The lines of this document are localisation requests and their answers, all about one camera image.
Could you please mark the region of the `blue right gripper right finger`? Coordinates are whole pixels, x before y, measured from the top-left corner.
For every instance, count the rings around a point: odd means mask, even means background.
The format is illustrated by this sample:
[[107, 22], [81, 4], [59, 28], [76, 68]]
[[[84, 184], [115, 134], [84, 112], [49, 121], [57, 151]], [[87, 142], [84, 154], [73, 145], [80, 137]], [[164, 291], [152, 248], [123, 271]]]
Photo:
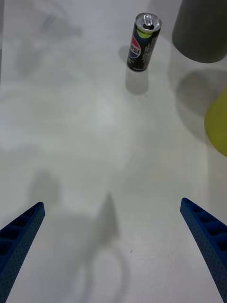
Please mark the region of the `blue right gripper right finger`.
[[187, 198], [182, 214], [223, 302], [227, 302], [227, 226]]

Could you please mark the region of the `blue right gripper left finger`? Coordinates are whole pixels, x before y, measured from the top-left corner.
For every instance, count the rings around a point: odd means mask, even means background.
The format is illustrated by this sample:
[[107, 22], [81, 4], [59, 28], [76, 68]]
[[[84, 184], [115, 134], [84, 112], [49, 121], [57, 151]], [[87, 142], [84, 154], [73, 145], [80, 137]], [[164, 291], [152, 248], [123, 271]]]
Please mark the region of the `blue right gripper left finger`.
[[38, 202], [0, 231], [0, 302], [5, 303], [45, 217]]

